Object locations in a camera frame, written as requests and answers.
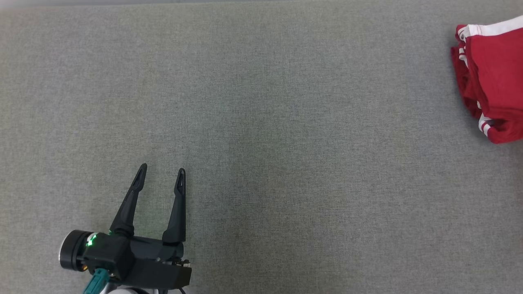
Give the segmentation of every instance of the green light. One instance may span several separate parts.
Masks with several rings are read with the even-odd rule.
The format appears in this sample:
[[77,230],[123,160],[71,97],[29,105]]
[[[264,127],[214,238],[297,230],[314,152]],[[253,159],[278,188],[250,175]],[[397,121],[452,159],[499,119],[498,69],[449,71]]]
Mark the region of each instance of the green light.
[[87,247],[90,247],[93,245],[93,240],[96,239],[96,234],[94,234],[93,236],[87,238]]

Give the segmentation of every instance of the gray fabric surface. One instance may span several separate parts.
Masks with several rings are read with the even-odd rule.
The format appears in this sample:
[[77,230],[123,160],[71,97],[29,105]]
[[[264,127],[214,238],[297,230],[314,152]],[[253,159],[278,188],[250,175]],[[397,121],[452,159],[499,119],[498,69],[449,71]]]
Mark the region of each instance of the gray fabric surface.
[[188,175],[188,293],[523,291],[523,144],[462,106],[458,23],[519,0],[0,13],[0,288],[79,293],[141,163],[137,235]]

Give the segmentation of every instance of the folded red garment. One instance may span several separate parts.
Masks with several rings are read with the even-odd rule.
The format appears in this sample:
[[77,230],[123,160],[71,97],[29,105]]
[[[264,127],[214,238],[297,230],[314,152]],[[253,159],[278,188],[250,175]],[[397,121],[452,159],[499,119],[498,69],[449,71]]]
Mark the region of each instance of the folded red garment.
[[523,138],[523,16],[459,25],[451,49],[460,94],[494,143]]

